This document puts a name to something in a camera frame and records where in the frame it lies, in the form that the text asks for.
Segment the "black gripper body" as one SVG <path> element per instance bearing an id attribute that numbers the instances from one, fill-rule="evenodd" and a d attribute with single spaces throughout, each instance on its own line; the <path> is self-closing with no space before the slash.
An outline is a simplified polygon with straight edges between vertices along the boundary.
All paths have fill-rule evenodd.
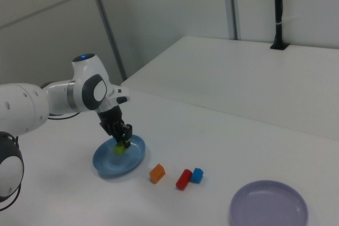
<path id="1" fill-rule="evenodd" d="M 119 105 L 105 112 L 97 113 L 100 119 L 100 126 L 105 131 L 112 131 L 115 124 L 123 123 L 122 111 Z"/>

